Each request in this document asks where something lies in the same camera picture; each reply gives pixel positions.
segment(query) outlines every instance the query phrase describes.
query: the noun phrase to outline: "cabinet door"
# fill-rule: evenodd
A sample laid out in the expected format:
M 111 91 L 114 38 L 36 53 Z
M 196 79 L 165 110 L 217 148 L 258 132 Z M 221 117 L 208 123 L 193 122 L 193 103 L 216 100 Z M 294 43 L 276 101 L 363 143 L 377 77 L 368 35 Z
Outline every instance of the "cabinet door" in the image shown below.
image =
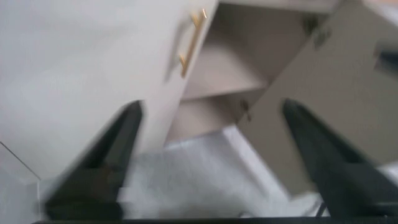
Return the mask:
M 398 74 L 375 67 L 378 44 L 398 44 L 398 28 L 346 1 L 251 108 L 239 127 L 291 194 L 310 190 L 307 173 L 282 116 L 282 101 L 298 100 L 377 164 L 398 159 Z
M 69 165 L 122 105 L 144 100 L 136 150 L 161 149 L 187 81 L 178 53 L 188 50 L 195 30 L 190 14 L 208 14 L 197 51 L 216 3 L 3 1 L 0 139 L 48 177 Z

